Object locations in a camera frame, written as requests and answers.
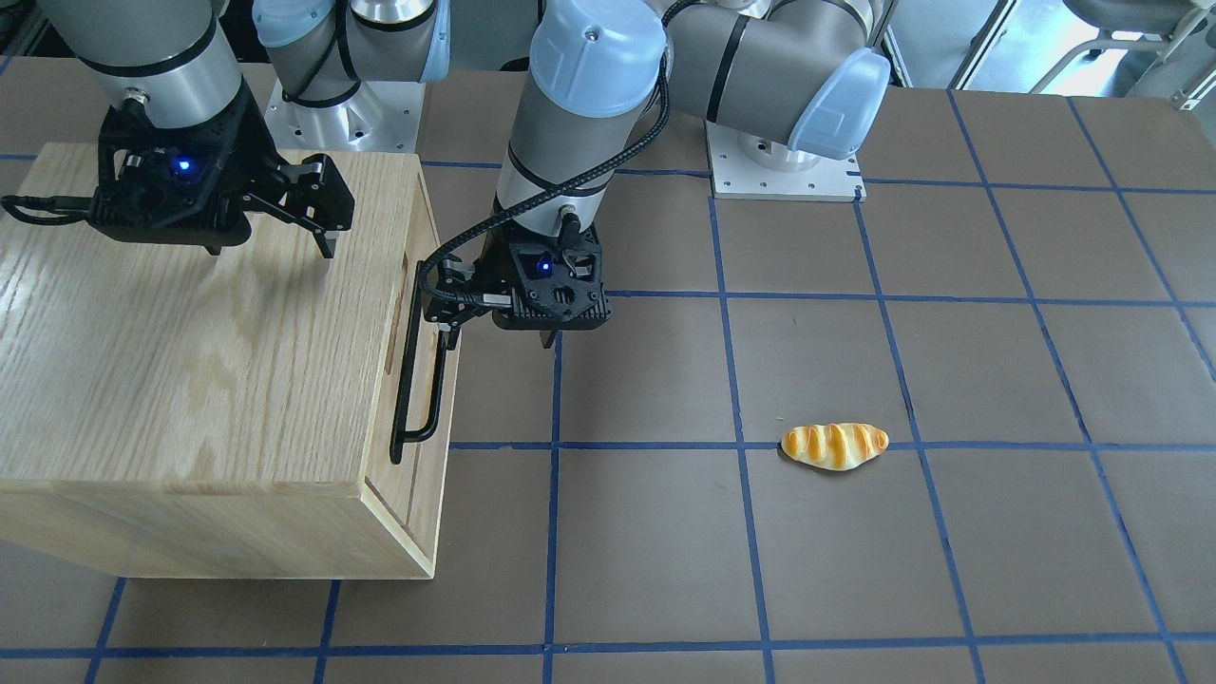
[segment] light blue joint cap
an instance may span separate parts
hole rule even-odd
[[[333,0],[253,0],[253,26],[264,47],[291,45],[325,21]]]
[[[529,68],[563,110],[615,117],[651,96],[666,43],[643,0],[552,0],[533,35]]]
[[[891,63],[861,47],[828,77],[789,134],[789,147],[833,159],[857,152],[886,95]]]
[[[422,67],[420,83],[434,83],[447,78],[451,67],[451,7],[449,0],[437,0],[435,24],[430,33],[430,51],[427,52],[427,66]]]

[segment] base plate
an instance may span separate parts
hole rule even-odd
[[[800,172],[761,167],[741,147],[738,131],[705,123],[709,161],[714,170],[714,196],[736,200],[790,200],[801,202],[852,202],[866,184],[857,157],[820,161]]]
[[[422,123],[422,101],[427,90],[423,83],[390,83],[390,82],[366,82],[364,86],[370,86],[377,97],[395,112],[387,127],[382,127],[370,135],[342,145],[327,145],[328,150],[348,152],[407,152],[413,153],[418,145],[418,125]],[[291,107],[283,102],[283,85],[275,82],[275,89],[270,94],[270,105],[266,107],[266,127],[275,138],[275,145],[288,150],[313,150],[316,144],[310,144],[295,135],[295,117]]]

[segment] croissant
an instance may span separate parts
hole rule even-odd
[[[795,427],[781,439],[786,455],[824,470],[852,470],[883,453],[886,433],[862,422]]]

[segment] wooden cabinet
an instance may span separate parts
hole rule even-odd
[[[434,573],[456,353],[438,434],[388,456],[430,204],[412,155],[332,156],[356,198],[333,260],[264,215],[219,257],[4,218],[0,537],[128,577]],[[96,164],[47,145],[22,194],[89,195]]]

